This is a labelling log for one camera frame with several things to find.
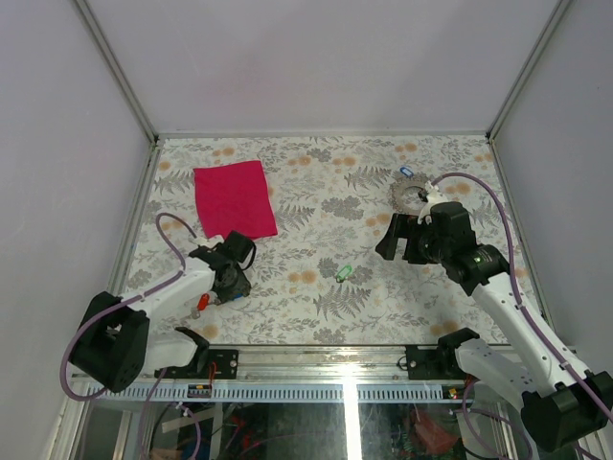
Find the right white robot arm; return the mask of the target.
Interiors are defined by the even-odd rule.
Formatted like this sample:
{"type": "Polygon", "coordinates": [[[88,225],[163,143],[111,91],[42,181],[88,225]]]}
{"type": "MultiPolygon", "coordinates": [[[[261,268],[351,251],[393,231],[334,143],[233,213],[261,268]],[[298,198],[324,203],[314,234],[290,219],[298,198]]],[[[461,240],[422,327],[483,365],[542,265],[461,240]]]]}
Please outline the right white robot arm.
{"type": "Polygon", "coordinates": [[[433,205],[426,217],[393,214],[375,251],[391,261],[406,241],[403,260],[441,265],[494,321],[519,363],[491,351],[479,335],[462,329],[440,339],[437,366],[448,378],[470,374],[520,414],[526,431],[553,452],[604,428],[612,409],[612,378],[584,364],[533,312],[513,286],[511,267],[492,245],[477,241],[468,211],[458,202],[433,205]]]}

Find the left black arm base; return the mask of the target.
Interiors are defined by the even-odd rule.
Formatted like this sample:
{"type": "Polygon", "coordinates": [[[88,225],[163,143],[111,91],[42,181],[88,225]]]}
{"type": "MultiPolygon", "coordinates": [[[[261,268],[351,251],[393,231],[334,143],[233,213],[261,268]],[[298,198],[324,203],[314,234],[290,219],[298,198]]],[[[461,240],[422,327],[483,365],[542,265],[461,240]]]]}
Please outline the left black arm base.
{"type": "Polygon", "coordinates": [[[196,355],[192,379],[235,380],[238,376],[239,352],[236,349],[209,349],[196,355]]]}

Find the red tag key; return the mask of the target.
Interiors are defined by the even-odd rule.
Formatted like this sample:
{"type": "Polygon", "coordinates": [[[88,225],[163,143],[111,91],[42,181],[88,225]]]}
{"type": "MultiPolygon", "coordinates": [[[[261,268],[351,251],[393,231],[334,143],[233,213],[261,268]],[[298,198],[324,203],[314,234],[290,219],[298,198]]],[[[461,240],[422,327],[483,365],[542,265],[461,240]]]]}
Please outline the red tag key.
{"type": "Polygon", "coordinates": [[[197,303],[191,308],[191,319],[198,319],[202,313],[215,303],[216,298],[210,293],[204,293],[200,296],[197,303]]]}

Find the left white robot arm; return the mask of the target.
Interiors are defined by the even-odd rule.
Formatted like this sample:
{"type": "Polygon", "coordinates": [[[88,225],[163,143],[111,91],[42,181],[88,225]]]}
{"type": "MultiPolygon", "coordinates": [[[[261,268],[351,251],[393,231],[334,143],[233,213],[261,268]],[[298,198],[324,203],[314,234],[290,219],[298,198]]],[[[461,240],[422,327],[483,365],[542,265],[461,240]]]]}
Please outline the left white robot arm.
{"type": "Polygon", "coordinates": [[[255,260],[255,243],[237,231],[212,247],[199,245],[181,257],[178,271],[136,293],[103,291],[92,298],[62,359],[119,393],[141,375],[206,379],[214,369],[210,343],[200,333],[177,326],[157,336],[155,321],[204,294],[218,304],[249,296],[245,271],[255,260]]]}

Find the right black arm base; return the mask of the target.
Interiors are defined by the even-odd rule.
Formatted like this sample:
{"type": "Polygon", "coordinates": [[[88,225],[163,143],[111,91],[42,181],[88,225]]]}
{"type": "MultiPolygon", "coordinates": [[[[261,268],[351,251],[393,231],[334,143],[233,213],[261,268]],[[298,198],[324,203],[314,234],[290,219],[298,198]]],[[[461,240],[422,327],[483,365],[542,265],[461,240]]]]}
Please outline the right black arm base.
{"type": "Polygon", "coordinates": [[[480,335],[469,328],[446,334],[434,348],[405,346],[406,372],[409,380],[463,380],[466,376],[458,364],[456,350],[480,335]]]}

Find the green tag key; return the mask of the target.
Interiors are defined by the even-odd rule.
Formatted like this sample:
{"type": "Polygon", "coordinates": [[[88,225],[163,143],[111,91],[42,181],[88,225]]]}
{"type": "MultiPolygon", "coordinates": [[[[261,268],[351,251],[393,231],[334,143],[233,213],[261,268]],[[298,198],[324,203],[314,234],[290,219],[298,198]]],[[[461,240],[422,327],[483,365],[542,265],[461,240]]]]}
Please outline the green tag key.
{"type": "Polygon", "coordinates": [[[334,279],[337,283],[344,283],[352,276],[352,272],[352,266],[350,264],[346,264],[336,272],[334,279]]]}

